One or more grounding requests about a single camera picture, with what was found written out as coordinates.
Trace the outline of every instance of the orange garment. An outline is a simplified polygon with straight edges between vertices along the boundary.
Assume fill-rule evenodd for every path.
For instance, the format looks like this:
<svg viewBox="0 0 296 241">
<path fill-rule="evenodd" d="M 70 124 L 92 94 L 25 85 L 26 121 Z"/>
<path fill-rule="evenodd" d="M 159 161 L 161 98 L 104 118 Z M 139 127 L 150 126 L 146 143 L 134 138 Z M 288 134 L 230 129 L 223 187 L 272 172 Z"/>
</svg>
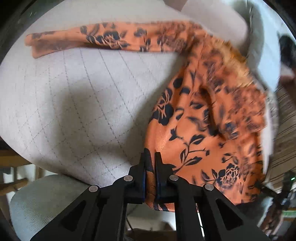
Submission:
<svg viewBox="0 0 296 241">
<path fill-rule="evenodd" d="M 211 183 L 234 204 L 254 200 L 262 181 L 260 130 L 265 95 L 254 84 L 240 54 L 186 22 L 97 23 L 26 36 L 34 58 L 78 46 L 133 51 L 186 51 L 187 63 L 163 91 L 145 140 L 147 200 L 154 204 L 154 153 L 189 183 Z"/>
</svg>

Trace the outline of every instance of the quilted white surface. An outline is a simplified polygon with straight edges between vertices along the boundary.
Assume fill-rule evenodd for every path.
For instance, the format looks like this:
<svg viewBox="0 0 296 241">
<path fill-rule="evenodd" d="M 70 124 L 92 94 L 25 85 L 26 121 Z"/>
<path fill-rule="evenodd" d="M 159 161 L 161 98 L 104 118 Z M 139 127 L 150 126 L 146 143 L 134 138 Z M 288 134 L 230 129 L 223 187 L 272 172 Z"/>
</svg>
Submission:
<svg viewBox="0 0 296 241">
<path fill-rule="evenodd" d="M 0 66 L 0 135 L 32 163 L 110 185 L 139 160 L 151 110 L 183 59 L 75 48 L 33 59 L 25 35 L 102 21 L 188 19 L 152 0 L 65 0 L 15 42 Z"/>
</svg>

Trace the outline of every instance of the silver rivet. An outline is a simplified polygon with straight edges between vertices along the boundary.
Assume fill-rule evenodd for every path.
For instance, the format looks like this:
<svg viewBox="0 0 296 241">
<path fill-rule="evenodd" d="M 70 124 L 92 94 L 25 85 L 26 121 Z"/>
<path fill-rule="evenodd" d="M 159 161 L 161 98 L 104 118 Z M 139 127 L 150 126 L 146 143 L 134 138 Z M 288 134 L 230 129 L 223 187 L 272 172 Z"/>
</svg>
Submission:
<svg viewBox="0 0 296 241">
<path fill-rule="evenodd" d="M 130 176 L 130 175 L 128 175 L 128 176 L 125 176 L 123 179 L 124 179 L 126 182 L 130 182 L 130 181 L 133 180 L 133 177 Z"/>
<path fill-rule="evenodd" d="M 170 180 L 176 181 L 178 179 L 179 179 L 179 177 L 177 175 L 170 175 Z"/>
<path fill-rule="evenodd" d="M 208 191 L 213 191 L 214 190 L 214 186 L 212 184 L 210 184 L 210 183 L 207 183 L 205 185 L 205 189 L 207 189 Z"/>
<path fill-rule="evenodd" d="M 96 192 L 99 188 L 96 185 L 92 185 L 89 187 L 90 192 Z"/>
</svg>

